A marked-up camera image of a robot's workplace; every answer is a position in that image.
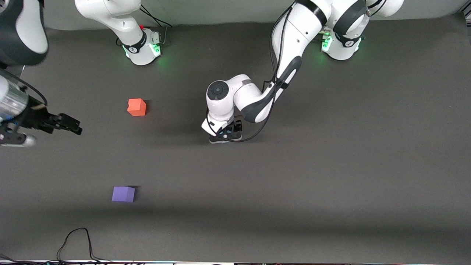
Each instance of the dark gray table surface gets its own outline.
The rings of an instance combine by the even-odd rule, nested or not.
[[[85,226],[108,259],[471,263],[463,16],[374,21],[344,62],[312,43],[264,131],[210,145],[207,86],[269,79],[271,27],[174,27],[148,66],[110,30],[49,31],[49,56],[23,78],[84,131],[1,148],[0,252],[53,258]],[[129,98],[148,114],[129,115]],[[140,186],[135,203],[111,202],[120,185]],[[88,258],[84,234],[63,258]]]

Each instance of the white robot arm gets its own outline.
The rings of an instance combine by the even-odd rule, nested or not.
[[[55,129],[81,134],[80,122],[72,117],[47,111],[40,102],[25,93],[26,87],[5,78],[21,81],[5,69],[8,66],[36,65],[48,52],[48,40],[42,19],[42,0],[5,0],[0,7],[0,145],[30,147],[36,138],[18,133],[20,127],[52,133]],[[27,87],[35,90],[24,81]]]
[[[129,14],[141,0],[75,0],[82,16],[109,27],[123,43],[126,56],[136,65],[147,65],[161,54],[159,33],[141,29]]]
[[[381,1],[396,2],[391,6],[383,4],[382,9],[395,9],[394,12],[380,10],[387,15],[395,13],[403,0]],[[234,106],[251,123],[259,123],[269,116],[272,105],[299,70],[305,48],[324,26],[333,29],[336,41],[330,37],[329,45],[324,45],[323,51],[332,58],[350,58],[369,21],[368,14],[365,0],[296,0],[282,14],[272,32],[271,44],[278,66],[276,77],[264,92],[246,75],[218,80],[208,87],[208,113],[202,128],[211,135],[210,142],[240,140],[241,135],[234,132]]]

